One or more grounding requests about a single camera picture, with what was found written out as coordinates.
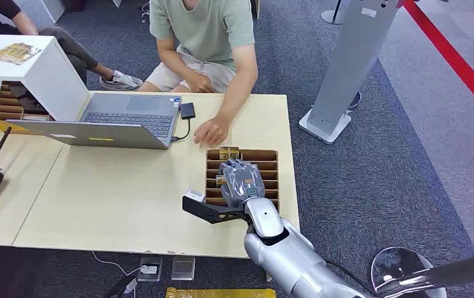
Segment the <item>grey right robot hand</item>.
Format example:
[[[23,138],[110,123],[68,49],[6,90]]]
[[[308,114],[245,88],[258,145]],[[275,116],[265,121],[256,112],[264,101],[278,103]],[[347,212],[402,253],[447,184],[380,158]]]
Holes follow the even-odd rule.
[[[229,159],[218,169],[226,181],[221,193],[228,207],[239,207],[246,200],[265,197],[266,189],[257,165],[241,159]]]

